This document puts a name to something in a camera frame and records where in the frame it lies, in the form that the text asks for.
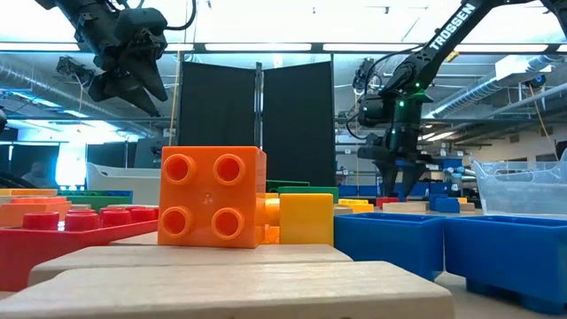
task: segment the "robotic arm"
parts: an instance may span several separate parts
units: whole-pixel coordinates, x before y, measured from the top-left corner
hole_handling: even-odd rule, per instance
[[[435,36],[396,68],[390,81],[377,95],[362,96],[358,122],[365,127],[390,124],[383,137],[367,136],[366,144],[359,148],[357,154],[359,158],[374,160],[382,174],[386,195],[391,196],[400,168],[403,171],[404,196],[407,196],[425,171],[425,164],[432,162],[431,156],[422,155],[417,150],[422,104],[432,102],[423,90],[431,84],[445,58],[493,8],[529,2],[531,0],[462,1],[445,25],[436,30]],[[541,2],[559,19],[567,34],[567,0]]]
[[[86,43],[95,53],[94,62],[104,72],[90,81],[88,92],[94,101],[119,97],[159,116],[147,92],[160,101],[167,100],[156,64],[167,47],[163,32],[183,27],[168,27],[156,9],[130,9],[127,0],[118,1],[126,7],[121,11],[110,0],[35,1],[46,10],[57,6],[76,29],[77,42]],[[193,19],[194,13],[186,27]]]

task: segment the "pipe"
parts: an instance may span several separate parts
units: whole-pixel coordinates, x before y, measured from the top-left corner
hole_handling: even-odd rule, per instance
[[[79,84],[75,88],[62,81],[55,81],[50,76],[42,74],[32,66],[4,54],[0,58],[0,86],[7,89],[31,89],[31,93],[41,99],[61,105],[66,109],[78,110],[80,106],[89,108],[98,113],[103,113],[115,118],[120,117],[117,113],[110,110],[111,106],[107,103],[95,103],[87,94],[83,95],[81,101],[79,93],[71,93],[79,90]],[[131,124],[135,130],[155,135],[153,131],[139,124]]]
[[[525,73],[539,72],[542,68],[549,66],[551,63],[563,58],[559,55],[540,55],[535,58],[527,60],[528,66],[525,68]],[[444,99],[438,103],[433,111],[428,113],[426,117],[430,118],[443,118],[449,113],[460,110],[467,105],[477,103],[483,98],[489,97],[492,94],[505,89],[509,83],[505,82],[507,77],[499,79],[496,72],[492,71],[490,74],[477,80],[476,84],[467,89],[462,89],[455,92],[452,96]]]

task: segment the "orange lego brick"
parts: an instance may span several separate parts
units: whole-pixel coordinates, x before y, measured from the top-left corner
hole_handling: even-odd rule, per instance
[[[266,153],[253,146],[162,149],[158,244],[254,248],[264,238]]]
[[[280,228],[276,226],[266,225],[266,236],[262,241],[263,245],[279,245],[280,243]]]
[[[0,189],[1,196],[33,195],[33,196],[57,196],[57,190],[48,189]]]
[[[12,198],[10,203],[0,206],[0,227],[21,227],[26,213],[59,213],[64,221],[72,203],[64,197]]]
[[[280,225],[280,199],[266,199],[266,224],[270,226]]]

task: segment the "toy building block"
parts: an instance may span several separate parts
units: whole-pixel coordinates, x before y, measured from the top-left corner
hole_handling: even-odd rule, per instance
[[[263,245],[278,245],[280,243],[280,228],[279,226],[266,225],[266,236],[264,236]]]
[[[42,262],[157,230],[155,214],[138,214],[136,218],[140,222],[132,223],[125,210],[107,210],[102,215],[93,210],[69,211],[61,229],[57,212],[25,214],[22,228],[0,229],[0,254],[10,256],[0,258],[0,291],[26,288],[29,271]]]
[[[378,316],[453,319],[454,302],[437,284],[369,261],[75,269],[0,307],[3,319]]]
[[[338,187],[319,187],[319,186],[283,186],[277,189],[280,194],[331,194],[333,203],[338,203]]]
[[[57,190],[49,189],[0,189],[2,196],[57,196]]]
[[[353,210],[354,214],[372,213],[374,212],[374,205],[369,204],[367,199],[339,199],[340,206],[349,207]]]
[[[457,198],[437,198],[435,207],[440,213],[459,214],[461,212],[461,204]]]
[[[265,223],[270,226],[280,225],[280,199],[270,198],[266,199],[266,221]]]
[[[427,214],[429,203],[423,201],[411,201],[405,203],[385,203],[384,213],[403,213],[403,214]]]
[[[254,248],[264,238],[266,154],[253,146],[162,149],[160,245]]]
[[[400,202],[399,198],[389,198],[389,197],[376,198],[376,206],[380,207],[380,209],[384,209],[383,204],[398,203],[398,202]]]
[[[333,196],[281,194],[280,243],[333,245]]]
[[[329,245],[259,245],[256,249],[171,247],[163,245],[98,246],[81,249],[37,265],[29,284],[51,280],[79,268],[208,266],[272,263],[349,262]]]
[[[0,206],[0,227],[21,227],[27,213],[57,212],[63,221],[70,208],[71,202],[64,197],[12,198]]]

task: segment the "ceiling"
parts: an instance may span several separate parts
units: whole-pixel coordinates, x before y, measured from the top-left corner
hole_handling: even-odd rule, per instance
[[[423,43],[434,34],[434,30],[445,21],[458,7],[460,0],[351,0],[346,4],[339,0],[200,0],[196,23],[184,32],[168,32],[171,43]],[[145,7],[155,7],[167,17],[170,25],[182,25],[190,14],[190,0],[147,0]],[[13,14],[4,15],[0,20],[0,42],[35,42],[69,43],[74,42],[74,30],[60,11],[45,11],[33,0],[13,2]],[[21,24],[22,19],[41,21],[41,27]],[[465,43],[558,43],[563,39],[561,28],[552,14],[546,14],[540,2],[503,6],[494,9],[466,38]],[[26,66],[32,74],[41,74],[48,82],[59,82],[63,91],[79,96],[80,90],[73,79],[61,79],[55,72],[55,66],[61,56],[68,56],[88,68],[95,68],[93,55],[81,52],[0,52],[0,62],[4,65],[17,64]],[[350,86],[355,70],[365,58],[378,59],[382,55],[371,54],[334,54],[335,110],[336,114],[348,111],[354,102],[353,88]],[[473,86],[474,82],[495,71],[495,64],[506,55],[461,55],[450,63],[445,63],[439,70],[434,87],[427,93],[436,101],[423,107],[423,115],[439,107],[439,102],[458,91]],[[296,66],[331,60],[330,54],[311,53],[207,53],[187,54],[186,60],[221,66],[255,68],[260,62],[264,69],[273,67]],[[404,56],[390,58],[377,66],[377,72],[384,81],[404,59]],[[560,85],[564,79],[562,61],[555,62],[555,71],[548,74],[550,86]],[[159,102],[154,99],[159,111],[171,114],[175,90],[175,71],[178,63],[176,54],[165,54],[158,61],[159,71],[168,87],[169,99]],[[454,123],[439,123],[424,134],[438,131],[450,132],[459,119],[483,118],[495,108],[516,102],[518,89],[499,90],[489,97],[472,103],[478,107],[463,107],[450,113],[443,121],[455,119]],[[17,110],[20,105],[29,104],[25,98],[10,96],[9,110]],[[72,108],[75,105],[62,105]],[[144,117],[146,114],[134,106],[118,99],[104,103],[107,110],[117,117]],[[533,116],[533,109],[518,108],[522,118]],[[56,109],[46,105],[25,105],[19,110],[29,116],[47,116],[55,114]],[[91,116],[101,115],[100,110],[82,110]],[[153,128],[144,124],[133,126],[119,123],[124,128],[146,133],[158,133],[159,123]],[[454,133],[463,141],[464,132],[484,134],[485,123],[463,127],[462,132]]]

